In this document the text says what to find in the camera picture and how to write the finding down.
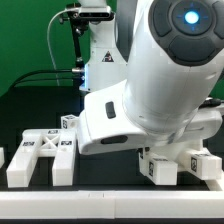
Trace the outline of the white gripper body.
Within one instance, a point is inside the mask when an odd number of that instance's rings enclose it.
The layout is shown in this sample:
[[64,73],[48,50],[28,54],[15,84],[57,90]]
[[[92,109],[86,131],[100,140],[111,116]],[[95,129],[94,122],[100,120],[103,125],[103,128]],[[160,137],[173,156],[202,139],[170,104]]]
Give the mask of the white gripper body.
[[214,136],[221,124],[218,108],[199,109],[194,117],[177,132],[162,133],[147,130],[128,117],[122,99],[122,81],[109,88],[88,94],[80,113],[77,129],[79,153],[83,155],[109,153],[149,147],[164,150],[174,144],[189,144]]

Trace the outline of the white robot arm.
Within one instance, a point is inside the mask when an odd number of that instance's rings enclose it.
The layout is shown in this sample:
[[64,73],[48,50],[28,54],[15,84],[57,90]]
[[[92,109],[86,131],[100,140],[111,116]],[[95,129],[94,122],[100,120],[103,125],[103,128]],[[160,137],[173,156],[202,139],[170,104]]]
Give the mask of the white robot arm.
[[198,136],[199,106],[224,69],[224,0],[148,0],[127,79],[85,97],[79,152],[164,146]]

